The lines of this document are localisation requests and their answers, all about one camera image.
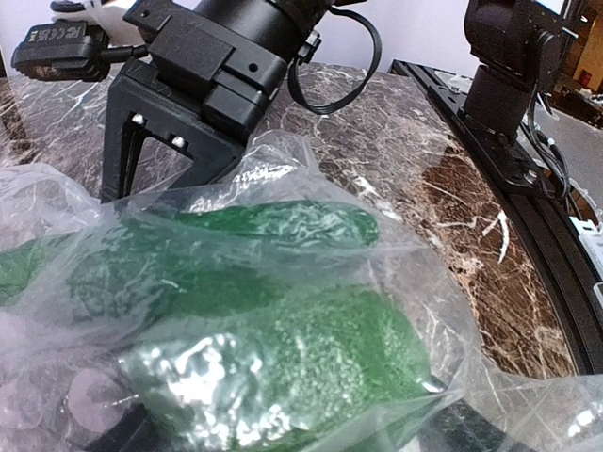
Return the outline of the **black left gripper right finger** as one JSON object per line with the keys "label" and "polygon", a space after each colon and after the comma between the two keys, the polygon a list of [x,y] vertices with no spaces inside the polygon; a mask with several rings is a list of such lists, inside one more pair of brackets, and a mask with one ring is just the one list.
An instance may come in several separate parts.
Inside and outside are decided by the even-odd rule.
{"label": "black left gripper right finger", "polygon": [[463,400],[448,407],[447,417],[447,444],[453,451],[533,451],[495,427]]}

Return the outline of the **green fake vegetable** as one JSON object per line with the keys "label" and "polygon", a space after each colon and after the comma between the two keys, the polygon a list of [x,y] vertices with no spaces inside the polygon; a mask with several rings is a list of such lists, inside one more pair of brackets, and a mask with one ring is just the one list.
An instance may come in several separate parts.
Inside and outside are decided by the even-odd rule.
{"label": "green fake vegetable", "polygon": [[3,428],[69,401],[85,447],[141,404],[152,451],[372,449],[430,409],[428,350],[339,202],[139,212],[1,254]]}

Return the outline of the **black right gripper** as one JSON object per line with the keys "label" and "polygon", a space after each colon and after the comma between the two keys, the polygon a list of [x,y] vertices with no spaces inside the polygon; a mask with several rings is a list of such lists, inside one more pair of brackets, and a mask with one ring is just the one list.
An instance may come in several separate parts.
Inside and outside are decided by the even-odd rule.
{"label": "black right gripper", "polygon": [[[200,102],[210,125],[193,123],[167,139],[191,160],[170,188],[213,184],[238,165],[245,152],[239,141],[248,140],[265,116],[329,5],[203,1],[189,9],[172,1],[137,1],[126,11],[123,19],[145,40],[160,80]],[[123,70],[109,87],[102,203],[131,191],[142,143],[155,120],[154,81],[154,70]]]}

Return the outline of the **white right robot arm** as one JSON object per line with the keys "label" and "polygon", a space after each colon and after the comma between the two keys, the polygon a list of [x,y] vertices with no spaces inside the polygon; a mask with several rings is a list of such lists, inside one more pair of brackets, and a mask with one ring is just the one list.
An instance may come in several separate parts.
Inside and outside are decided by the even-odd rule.
{"label": "white right robot arm", "polygon": [[[532,121],[537,96],[558,72],[564,12],[537,1],[468,4],[464,32],[481,63],[462,109],[468,124],[513,140]],[[189,158],[177,186],[230,172],[281,86],[306,105],[298,68],[314,54],[326,14],[360,20],[345,1],[134,3],[124,20],[142,45],[105,53],[122,69],[107,95],[102,201],[130,194],[149,138]]]}

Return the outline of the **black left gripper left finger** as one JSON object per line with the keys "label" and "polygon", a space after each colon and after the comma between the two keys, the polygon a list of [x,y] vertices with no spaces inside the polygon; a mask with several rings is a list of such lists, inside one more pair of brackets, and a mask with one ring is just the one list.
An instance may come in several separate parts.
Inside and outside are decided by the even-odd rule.
{"label": "black left gripper left finger", "polygon": [[155,447],[155,428],[147,410],[138,404],[120,421],[84,447],[90,452],[143,452]]}

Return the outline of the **clear zip top bag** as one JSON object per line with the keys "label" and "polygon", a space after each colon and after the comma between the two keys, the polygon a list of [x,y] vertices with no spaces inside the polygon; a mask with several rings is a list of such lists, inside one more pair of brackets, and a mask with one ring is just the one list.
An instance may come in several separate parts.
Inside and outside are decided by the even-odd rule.
{"label": "clear zip top bag", "polygon": [[430,247],[270,132],[108,204],[2,168],[1,447],[598,451],[602,379],[497,369]]}

